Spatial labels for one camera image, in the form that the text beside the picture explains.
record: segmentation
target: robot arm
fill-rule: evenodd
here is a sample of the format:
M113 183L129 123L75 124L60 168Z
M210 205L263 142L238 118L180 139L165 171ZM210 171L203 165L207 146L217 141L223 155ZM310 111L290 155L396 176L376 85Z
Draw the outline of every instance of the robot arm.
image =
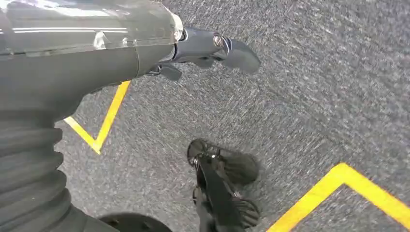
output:
M214 60L253 72L243 43L182 28L148 0L0 0L0 231L113 232L71 205L54 128L82 98L175 62Z

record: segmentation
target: gray carpet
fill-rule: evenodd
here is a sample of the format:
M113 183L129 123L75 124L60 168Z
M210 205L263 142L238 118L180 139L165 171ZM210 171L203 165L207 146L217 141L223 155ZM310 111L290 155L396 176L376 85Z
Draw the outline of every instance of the gray carpet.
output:
M410 3L406 0L164 0L185 25L247 42L256 75L220 65L181 66L184 77L134 80L98 156L65 123L62 170L88 214L134 211L172 230L197 231L197 137L254 154L256 183L242 189L277 221L333 166L346 162L410 205ZM87 96L74 115L96 136L115 88ZM295 231L405 228L341 187Z

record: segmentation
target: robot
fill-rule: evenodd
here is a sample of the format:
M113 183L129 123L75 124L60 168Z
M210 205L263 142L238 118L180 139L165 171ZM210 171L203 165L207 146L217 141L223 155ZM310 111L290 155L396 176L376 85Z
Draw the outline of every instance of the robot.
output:
M178 80L173 63L210 68L221 62L252 73L260 61L244 43L215 31L185 28L149 0L0 0L0 231L168 232L138 214L85 215L71 204L56 121L82 98L143 75ZM257 162L194 140L193 200L201 232L243 232L259 212L237 185L254 181Z

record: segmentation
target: black robotic leg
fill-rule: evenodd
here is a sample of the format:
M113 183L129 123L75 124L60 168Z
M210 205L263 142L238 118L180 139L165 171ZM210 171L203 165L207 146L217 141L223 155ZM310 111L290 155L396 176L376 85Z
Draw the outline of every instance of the black robotic leg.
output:
M197 173L193 200L200 232L244 232L258 223L256 205L242 199L234 188L256 180L259 167L253 156L197 139L191 142L187 158Z

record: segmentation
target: yellow tape line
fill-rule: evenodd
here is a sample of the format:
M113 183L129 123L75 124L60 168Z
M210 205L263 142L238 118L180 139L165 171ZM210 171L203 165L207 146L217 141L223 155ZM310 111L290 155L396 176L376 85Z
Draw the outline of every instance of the yellow tape line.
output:
M410 208L345 163L332 168L267 232L288 232L342 184L358 192L410 230Z
M121 106L121 102L124 99L125 94L127 93L128 86L130 85L130 81L123 82L117 89L114 99L108 109L107 115L105 116L104 122L102 123L100 132L98 133L97 139L95 140L95 144L98 146L100 150L103 146L105 139L110 132L111 126L113 125L114 119L117 115L118 109Z
M124 99L125 94L127 93L128 86L130 81L123 82L118 86L113 101L111 102L110 108L108 109L107 115L105 116L104 122L102 123L100 132L98 132L97 139L94 140L91 135L84 130L80 124L74 120L72 117L64 119L64 121L71 126L71 128L80 135L81 138L95 151L97 154L100 154L100 150L104 144L105 139L110 132L111 126L113 125L114 119L117 115L121 102Z

